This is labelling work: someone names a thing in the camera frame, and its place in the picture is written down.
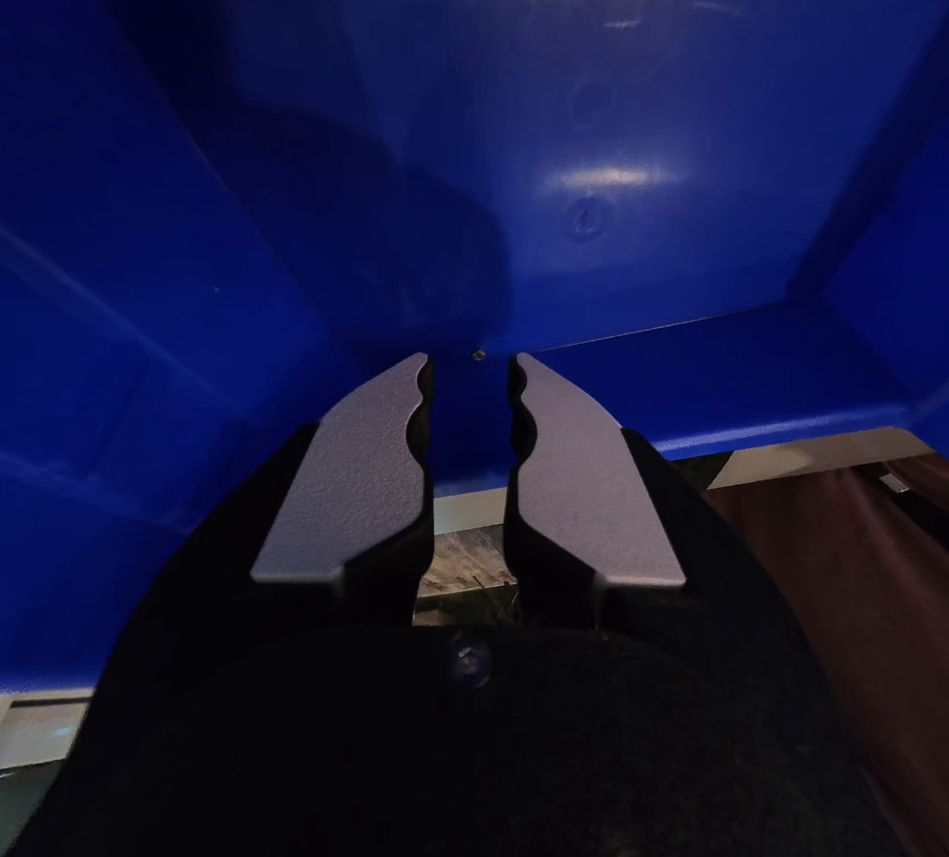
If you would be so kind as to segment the person's maroon shirt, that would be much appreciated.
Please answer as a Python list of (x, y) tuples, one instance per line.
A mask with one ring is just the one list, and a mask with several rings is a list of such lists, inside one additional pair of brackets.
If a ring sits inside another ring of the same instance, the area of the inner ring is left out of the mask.
[(705, 499), (789, 602), (913, 855), (948, 851), (947, 459), (720, 488)]

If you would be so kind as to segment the blue divided plastic bin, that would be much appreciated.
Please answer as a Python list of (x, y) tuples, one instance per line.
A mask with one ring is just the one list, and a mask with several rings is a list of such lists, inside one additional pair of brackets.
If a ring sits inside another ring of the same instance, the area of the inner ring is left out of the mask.
[[(947, 0), (1, 0), (2, 692), (93, 686), (300, 427), (510, 355), (669, 458), (947, 452)], [(486, 358), (472, 353), (482, 348)]]

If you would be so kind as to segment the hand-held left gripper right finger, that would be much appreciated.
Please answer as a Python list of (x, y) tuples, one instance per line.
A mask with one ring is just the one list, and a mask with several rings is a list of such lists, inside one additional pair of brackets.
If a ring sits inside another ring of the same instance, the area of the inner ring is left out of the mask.
[(504, 559), (525, 622), (599, 627), (681, 595), (685, 573), (620, 423), (526, 353), (510, 359), (508, 398)]

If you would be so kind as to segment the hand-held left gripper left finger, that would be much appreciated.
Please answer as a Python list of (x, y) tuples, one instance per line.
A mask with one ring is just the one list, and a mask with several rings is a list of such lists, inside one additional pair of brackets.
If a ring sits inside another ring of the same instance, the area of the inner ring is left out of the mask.
[(320, 420), (251, 569), (313, 587), (343, 622), (410, 626), (433, 560), (433, 361), (414, 353)]

